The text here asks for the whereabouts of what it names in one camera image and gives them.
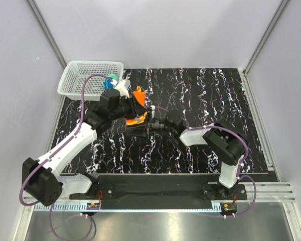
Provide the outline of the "orange grey towel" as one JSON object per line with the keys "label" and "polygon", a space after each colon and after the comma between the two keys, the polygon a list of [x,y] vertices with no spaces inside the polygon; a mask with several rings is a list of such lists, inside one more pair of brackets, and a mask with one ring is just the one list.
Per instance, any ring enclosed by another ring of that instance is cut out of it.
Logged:
{"label": "orange grey towel", "polygon": [[135,117],[126,119],[126,125],[128,127],[141,125],[146,122],[148,111],[145,106],[145,96],[146,93],[140,86],[137,86],[136,90],[133,91],[132,100],[133,100],[133,107],[135,110]]}

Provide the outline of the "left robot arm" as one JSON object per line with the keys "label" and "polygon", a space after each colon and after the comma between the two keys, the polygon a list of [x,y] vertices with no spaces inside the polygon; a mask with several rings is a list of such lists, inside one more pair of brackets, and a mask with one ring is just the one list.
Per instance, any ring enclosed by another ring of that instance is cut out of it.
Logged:
{"label": "left robot arm", "polygon": [[98,194],[94,178],[88,174],[62,176],[64,168],[88,145],[112,127],[113,121],[124,118],[129,126],[145,122],[145,92],[140,87],[130,96],[117,89],[105,90],[100,101],[90,106],[76,128],[58,145],[38,159],[27,158],[22,165],[22,187],[19,199],[22,205],[23,192],[34,197],[37,203],[50,206],[59,197],[83,194],[92,199]]}

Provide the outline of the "yellow blue crocodile towel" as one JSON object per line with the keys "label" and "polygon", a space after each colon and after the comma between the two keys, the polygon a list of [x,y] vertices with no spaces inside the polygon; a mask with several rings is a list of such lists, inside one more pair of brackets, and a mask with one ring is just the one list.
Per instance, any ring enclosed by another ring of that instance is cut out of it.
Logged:
{"label": "yellow blue crocodile towel", "polygon": [[115,74],[108,74],[107,78],[103,81],[104,89],[113,89],[117,86],[119,78]]}

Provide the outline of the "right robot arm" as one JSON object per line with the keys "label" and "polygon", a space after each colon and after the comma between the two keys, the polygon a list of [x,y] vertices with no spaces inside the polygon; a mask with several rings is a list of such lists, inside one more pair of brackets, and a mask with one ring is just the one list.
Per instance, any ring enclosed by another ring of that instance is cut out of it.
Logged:
{"label": "right robot arm", "polygon": [[144,115],[126,120],[127,134],[149,138],[156,132],[168,133],[177,145],[208,145],[221,162],[218,184],[211,193],[224,199],[231,198],[240,180],[240,167],[248,156],[248,142],[244,136],[222,122],[192,128],[176,110],[165,110],[164,118],[158,119],[155,110],[159,108],[152,106]]}

